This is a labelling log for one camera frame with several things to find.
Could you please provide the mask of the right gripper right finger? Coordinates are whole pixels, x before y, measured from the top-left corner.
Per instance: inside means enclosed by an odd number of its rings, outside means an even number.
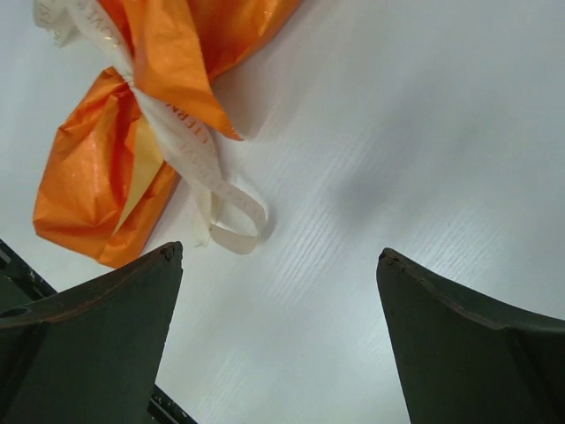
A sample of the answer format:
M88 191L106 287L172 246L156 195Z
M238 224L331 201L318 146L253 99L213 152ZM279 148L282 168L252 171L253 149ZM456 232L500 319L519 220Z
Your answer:
M376 281L412 423L562 423L564 322L433 273L397 251Z

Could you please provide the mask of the orange wrapping paper sheet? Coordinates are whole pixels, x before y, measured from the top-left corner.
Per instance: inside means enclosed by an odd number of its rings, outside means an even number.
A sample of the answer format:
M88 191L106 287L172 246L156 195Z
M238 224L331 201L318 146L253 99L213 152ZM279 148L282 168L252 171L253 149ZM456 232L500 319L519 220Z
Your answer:
M118 268L136 259L178 178L200 245L248 254L263 206L222 176L213 132L238 133L212 81L268 43L295 1L37 1L34 22L108 60L59 126L34 206L42 238Z

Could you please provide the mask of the cream ribbon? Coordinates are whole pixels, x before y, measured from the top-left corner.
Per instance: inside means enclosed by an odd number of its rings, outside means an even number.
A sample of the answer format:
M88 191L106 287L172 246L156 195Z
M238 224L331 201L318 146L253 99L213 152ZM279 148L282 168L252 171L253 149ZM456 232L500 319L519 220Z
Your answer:
M265 209L222 178L214 142L203 123L192 117L182 120L172 107L134 86L132 55L102 6L96 1L36 1L34 22L50 31L58 42L64 41L73 30L81 32L110 60L139 105L143 115L136 139L139 159L133 165L130 191L118 222L125 222L159 166L167 163L194 191L198 212L193 227L200 245L214 241L234 254L250 253L267 224ZM238 209L252 221L253 235L218 225L225 205Z

